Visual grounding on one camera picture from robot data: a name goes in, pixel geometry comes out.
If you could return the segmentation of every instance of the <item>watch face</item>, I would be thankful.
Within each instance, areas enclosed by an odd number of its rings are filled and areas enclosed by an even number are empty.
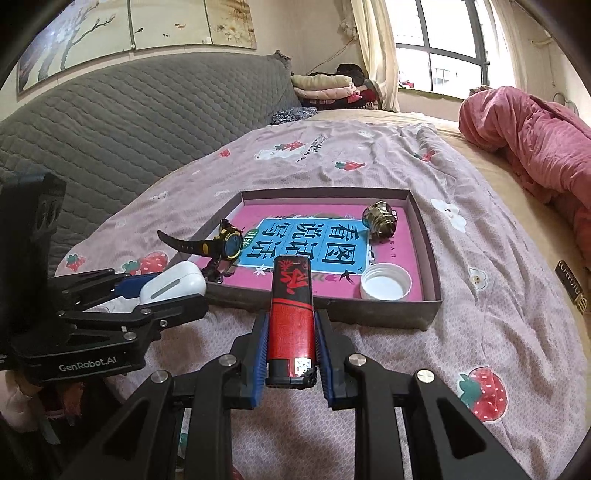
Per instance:
[[[242,235],[238,232],[227,237],[224,244],[224,254],[226,255],[226,258],[233,260],[240,255],[243,243],[244,240],[242,239]]]

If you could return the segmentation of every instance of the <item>pink book cover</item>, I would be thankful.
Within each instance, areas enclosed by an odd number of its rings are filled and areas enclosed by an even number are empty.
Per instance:
[[[392,238],[373,242],[361,217],[365,205],[281,204],[244,205],[230,221],[242,230],[244,249],[233,274],[223,284],[271,291],[277,255],[307,255],[315,296],[359,299],[361,274],[371,264],[404,268],[413,286],[404,301],[422,301],[420,272],[404,208],[393,207],[398,226]],[[200,268],[208,258],[190,258]]]

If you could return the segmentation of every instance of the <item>pink bed sheet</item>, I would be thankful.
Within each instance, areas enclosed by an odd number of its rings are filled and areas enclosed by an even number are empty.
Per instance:
[[[591,128],[562,105],[509,86],[468,98],[459,128],[471,143],[503,155],[522,186],[573,225],[591,269]]]

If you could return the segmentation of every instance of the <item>window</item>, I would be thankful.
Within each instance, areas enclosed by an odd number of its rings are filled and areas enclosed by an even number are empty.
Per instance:
[[[386,0],[401,82],[460,98],[489,84],[475,1]]]

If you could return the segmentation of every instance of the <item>metal bolt head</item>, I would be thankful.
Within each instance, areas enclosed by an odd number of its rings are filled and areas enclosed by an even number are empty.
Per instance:
[[[435,380],[435,374],[430,370],[419,370],[417,372],[417,378],[423,383],[431,383]]]
[[[168,380],[168,372],[166,370],[156,370],[150,375],[150,380],[154,383],[164,383]]]
[[[367,363],[367,359],[361,353],[349,355],[349,363],[356,367],[362,367]]]
[[[220,365],[223,365],[224,367],[231,367],[236,362],[238,362],[238,359],[231,353],[227,353],[226,355],[222,355],[217,361],[220,362]]]

